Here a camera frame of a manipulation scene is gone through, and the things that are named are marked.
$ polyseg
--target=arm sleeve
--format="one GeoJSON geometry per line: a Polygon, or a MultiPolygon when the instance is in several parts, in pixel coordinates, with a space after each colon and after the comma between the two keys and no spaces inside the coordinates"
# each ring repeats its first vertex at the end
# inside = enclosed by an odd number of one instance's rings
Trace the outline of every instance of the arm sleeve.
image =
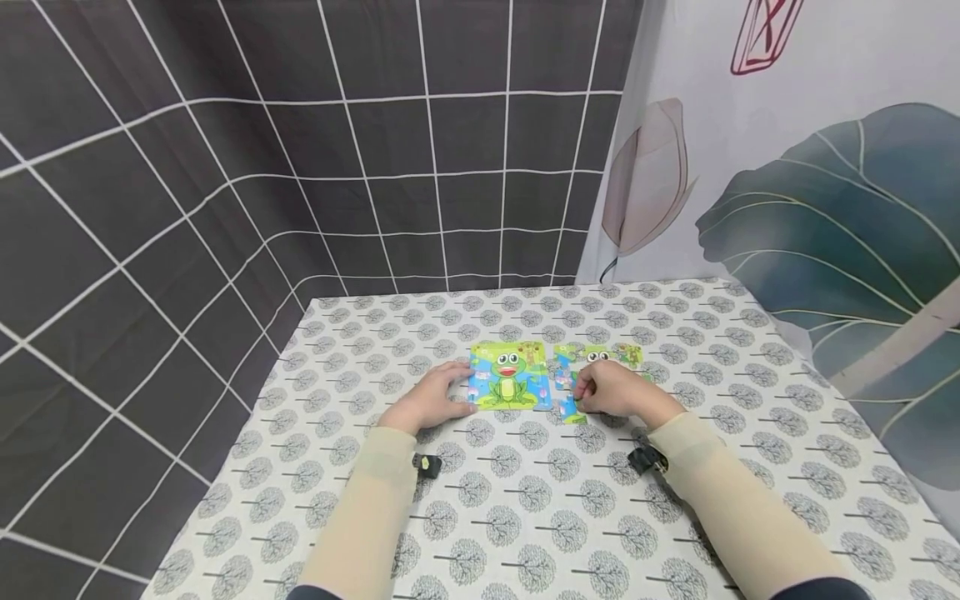
{"type": "Polygon", "coordinates": [[[667,483],[697,514],[748,600],[810,580],[847,579],[836,557],[696,415],[678,415],[650,442],[669,461],[667,483]]]}
{"type": "Polygon", "coordinates": [[[417,486],[417,470],[411,463],[416,444],[401,431],[371,429],[347,487],[303,567],[299,586],[321,588],[344,600],[390,596],[396,541],[406,526],[417,486]]]}

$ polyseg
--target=large green leaf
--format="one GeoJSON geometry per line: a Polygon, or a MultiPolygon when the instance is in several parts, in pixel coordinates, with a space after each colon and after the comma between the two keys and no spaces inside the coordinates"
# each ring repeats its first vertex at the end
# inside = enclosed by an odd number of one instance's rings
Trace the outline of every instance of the large green leaf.
{"type": "MultiPolygon", "coordinates": [[[[960,119],[905,104],[827,127],[738,173],[697,228],[830,378],[960,276],[960,119]]],[[[853,399],[904,468],[960,489],[960,329],[853,399]]]]}

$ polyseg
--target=gray tree print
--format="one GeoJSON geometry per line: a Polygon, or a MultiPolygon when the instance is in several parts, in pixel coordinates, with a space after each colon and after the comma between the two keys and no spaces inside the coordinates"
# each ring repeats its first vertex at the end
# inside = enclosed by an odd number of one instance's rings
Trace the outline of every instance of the gray tree print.
{"type": "Polygon", "coordinates": [[[546,455],[545,461],[534,461],[535,465],[549,465],[547,470],[557,481],[569,481],[580,472],[580,459],[565,448],[554,448],[546,455]]]}
{"type": "Polygon", "coordinates": [[[546,550],[529,543],[520,548],[515,563],[500,565],[515,568],[520,584],[530,593],[546,591],[557,572],[557,566],[546,550]]]}
{"type": "Polygon", "coordinates": [[[253,576],[253,564],[238,554],[227,560],[219,573],[204,573],[204,576],[216,578],[211,589],[214,600],[230,600],[247,588],[253,576]]]}
{"type": "Polygon", "coordinates": [[[303,519],[310,529],[320,529],[326,526],[333,509],[337,507],[337,496],[331,492],[318,492],[310,498],[310,504],[295,505],[294,508],[304,513],[303,519]]]}
{"type": "Polygon", "coordinates": [[[471,420],[466,428],[453,431],[467,434],[467,444],[474,448],[483,447],[493,441],[493,425],[485,420],[471,420]]]}
{"type": "Polygon", "coordinates": [[[570,569],[571,573],[590,576],[590,586],[603,600],[616,600],[630,587],[630,572],[613,552],[597,550],[590,554],[586,569],[570,569]]]}
{"type": "Polygon", "coordinates": [[[854,468],[860,464],[860,453],[852,444],[829,434],[817,436],[817,445],[804,450],[823,452],[838,467],[854,468]]]}
{"type": "Polygon", "coordinates": [[[214,523],[210,531],[198,531],[197,535],[204,537],[204,556],[213,558],[224,554],[240,539],[242,531],[240,520],[232,516],[214,523]]]}
{"type": "Polygon", "coordinates": [[[309,492],[324,477],[324,468],[317,461],[303,461],[290,473],[281,473],[290,477],[290,489],[293,493],[309,492]]]}
{"type": "Polygon", "coordinates": [[[269,458],[254,458],[244,468],[232,468],[230,472],[242,473],[240,475],[240,487],[244,490],[255,488],[270,477],[274,472],[274,465],[269,458]]]}
{"type": "Polygon", "coordinates": [[[783,495],[786,504],[794,515],[804,522],[807,529],[815,534],[823,534],[830,526],[830,517],[819,502],[802,493],[787,492],[783,495]]]}
{"type": "Polygon", "coordinates": [[[630,466],[626,452],[611,452],[607,455],[605,465],[594,465],[594,467],[609,469],[610,478],[621,486],[632,486],[640,480],[640,476],[630,466]]]}
{"type": "Polygon", "coordinates": [[[772,422],[781,432],[791,438],[799,438],[807,432],[806,419],[789,408],[780,406],[770,409],[768,419],[757,419],[760,422],[772,422]]]}
{"type": "Polygon", "coordinates": [[[860,483],[879,485],[884,493],[903,504],[916,504],[920,501],[910,481],[895,469],[877,465],[870,470],[870,474],[872,479],[861,480],[860,483]]]}
{"type": "Polygon", "coordinates": [[[605,531],[603,535],[620,538],[624,552],[637,560],[652,558],[657,551],[657,532],[638,516],[622,516],[616,524],[616,531],[605,531]]]}
{"type": "Polygon", "coordinates": [[[960,550],[947,541],[935,538],[925,539],[923,548],[925,557],[910,560],[914,563],[933,564],[941,575],[960,586],[960,550]]]}
{"type": "Polygon", "coordinates": [[[557,511],[550,517],[549,527],[534,527],[552,532],[550,537],[561,552],[576,552],[587,543],[587,524],[571,511],[557,511]]]}
{"type": "Polygon", "coordinates": [[[704,403],[706,397],[704,396],[704,391],[693,385],[692,383],[686,383],[685,381],[680,381],[674,384],[673,391],[671,392],[673,397],[680,402],[684,408],[696,408],[704,403]]]}
{"type": "Polygon", "coordinates": [[[803,463],[800,473],[803,476],[789,475],[787,479],[805,480],[812,490],[827,500],[838,500],[847,493],[847,484],[843,477],[820,463],[803,463]]]}
{"type": "Polygon", "coordinates": [[[396,579],[409,573],[420,561],[420,545],[413,536],[407,533],[400,534],[396,541],[394,565],[390,569],[390,578],[396,579]]]}
{"type": "Polygon", "coordinates": [[[520,535],[520,517],[513,509],[497,505],[487,511],[487,520],[471,521],[472,525],[486,525],[487,539],[494,546],[509,546],[520,535]]]}
{"type": "Polygon", "coordinates": [[[520,453],[508,445],[498,445],[489,457],[478,456],[478,461],[488,461],[490,470],[497,477],[512,477],[520,469],[523,459],[520,453]]]}
{"type": "Polygon", "coordinates": [[[300,534],[297,533],[297,527],[288,521],[281,521],[267,533],[266,538],[251,538],[253,541],[261,541],[260,560],[266,564],[279,563],[293,552],[297,545],[300,534]]]}
{"type": "Polygon", "coordinates": [[[893,578],[893,558],[887,549],[863,534],[847,532],[840,536],[843,550],[832,550],[833,554],[846,556],[850,562],[867,577],[874,581],[889,581],[893,578]]]}
{"type": "Polygon", "coordinates": [[[781,440],[772,433],[757,431],[752,437],[752,444],[741,444],[741,448],[756,448],[760,456],[774,465],[785,465],[793,458],[790,444],[781,440]]]}
{"type": "Polygon", "coordinates": [[[862,496],[856,501],[856,510],[856,513],[844,513],[844,516],[866,519],[871,529],[890,541],[906,540],[910,533],[903,513],[885,502],[862,496]]]}
{"type": "Polygon", "coordinates": [[[519,431],[508,431],[507,435],[517,436],[520,445],[528,450],[539,450],[550,439],[550,433],[546,427],[530,420],[522,423],[519,431]]]}
{"type": "Polygon", "coordinates": [[[224,510],[233,497],[230,486],[225,483],[213,484],[213,487],[206,493],[204,499],[197,506],[198,518],[211,518],[224,510]]]}
{"type": "Polygon", "coordinates": [[[663,561],[661,577],[647,577],[647,581],[666,584],[672,600],[707,600],[707,580],[692,564],[682,559],[663,561]]]}
{"type": "Polygon", "coordinates": [[[723,335],[718,335],[718,338],[727,338],[730,340],[730,343],[738,348],[746,348],[754,344],[754,333],[740,327],[727,327],[723,330],[723,335]]]}
{"type": "Polygon", "coordinates": [[[680,498],[672,490],[654,483],[643,491],[643,498],[630,498],[631,502],[642,502],[646,505],[650,515],[661,523],[674,523],[684,513],[680,498]]]}
{"type": "Polygon", "coordinates": [[[740,462],[743,463],[743,466],[754,474],[754,477],[763,482],[763,485],[767,487],[767,490],[772,490],[774,488],[774,474],[770,472],[770,469],[764,465],[761,465],[757,461],[750,460],[749,458],[741,458],[740,462]]]}
{"type": "Polygon", "coordinates": [[[607,484],[596,479],[588,479],[580,484],[580,493],[565,493],[567,497],[580,498],[584,511],[588,515],[603,518],[613,512],[616,494],[607,484]]]}
{"type": "Polygon", "coordinates": [[[490,497],[490,481],[476,471],[464,473],[458,485],[444,487],[459,490],[460,502],[467,508],[476,508],[490,497]]]}
{"type": "Polygon", "coordinates": [[[487,567],[487,553],[473,540],[457,540],[448,554],[435,554],[433,558],[449,561],[450,579],[458,586],[472,584],[487,567]]]}
{"type": "Polygon", "coordinates": [[[538,513],[550,503],[553,492],[545,481],[536,475],[524,475],[520,478],[515,490],[504,490],[505,493],[515,493],[520,506],[529,513],[538,513]]]}
{"type": "Polygon", "coordinates": [[[595,454],[607,443],[606,434],[596,425],[589,423],[580,423],[573,428],[573,434],[560,437],[576,440],[577,449],[584,454],[595,454]]]}

